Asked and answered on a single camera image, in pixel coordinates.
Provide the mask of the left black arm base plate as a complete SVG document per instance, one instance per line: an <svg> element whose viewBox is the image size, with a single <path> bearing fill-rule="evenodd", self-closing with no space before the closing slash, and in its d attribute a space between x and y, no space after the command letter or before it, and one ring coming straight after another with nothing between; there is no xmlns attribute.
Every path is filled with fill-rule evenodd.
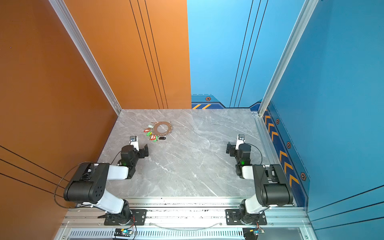
<svg viewBox="0 0 384 240"><path fill-rule="evenodd" d="M105 214L99 216L99 219L104 218L105 226L143 226L147 218L147 210L133 209L123 211L120 214Z"/></svg>

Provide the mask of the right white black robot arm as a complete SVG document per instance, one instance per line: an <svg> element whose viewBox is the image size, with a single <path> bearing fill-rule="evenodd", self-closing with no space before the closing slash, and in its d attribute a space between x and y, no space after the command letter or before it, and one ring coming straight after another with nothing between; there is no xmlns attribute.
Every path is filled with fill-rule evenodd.
<svg viewBox="0 0 384 240"><path fill-rule="evenodd" d="M250 144L227 144L226 153L236 159L235 170L241 179L254 182L255 193L242 200L237 209L226 210L227 225L267 225L265 211L291 205L294 195L279 164L252 164Z"/></svg>

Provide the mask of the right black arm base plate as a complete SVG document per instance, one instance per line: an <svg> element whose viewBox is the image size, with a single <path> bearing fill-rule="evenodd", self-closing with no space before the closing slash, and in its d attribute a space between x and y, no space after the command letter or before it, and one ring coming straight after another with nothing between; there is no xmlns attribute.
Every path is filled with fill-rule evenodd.
<svg viewBox="0 0 384 240"><path fill-rule="evenodd" d="M261 214L248 214L248 213L241 213L239 209L226 209L226 223L229 226L235 226L235 225L259 225L259 226L266 226L267 218L265 216L265 213Z"/></svg>

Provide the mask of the bunch of coloured key tags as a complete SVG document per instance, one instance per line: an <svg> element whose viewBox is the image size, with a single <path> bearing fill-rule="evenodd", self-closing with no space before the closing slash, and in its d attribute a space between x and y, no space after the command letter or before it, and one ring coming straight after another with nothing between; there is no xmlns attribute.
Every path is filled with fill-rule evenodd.
<svg viewBox="0 0 384 240"><path fill-rule="evenodd" d="M152 142L158 142L158 141L166 139L166 136L165 137L159 137L159 136L156 136L153 134L153 125L148 125L148 127L146 129L144 129L144 133L149 138L149 141L152 141Z"/></svg>

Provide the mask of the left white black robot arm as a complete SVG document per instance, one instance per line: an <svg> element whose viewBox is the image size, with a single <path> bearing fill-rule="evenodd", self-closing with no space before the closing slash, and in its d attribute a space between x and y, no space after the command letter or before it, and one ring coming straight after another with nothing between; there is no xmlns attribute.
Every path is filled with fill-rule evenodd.
<svg viewBox="0 0 384 240"><path fill-rule="evenodd" d="M130 180L136 172L140 159L149 156L149 147L138 149L133 145L122 147L121 160L116 165L84 162L67 184L63 198L80 207L94 207L105 212L99 216L105 226L143 226L147 210L131 210L129 202L106 190L107 181Z"/></svg>

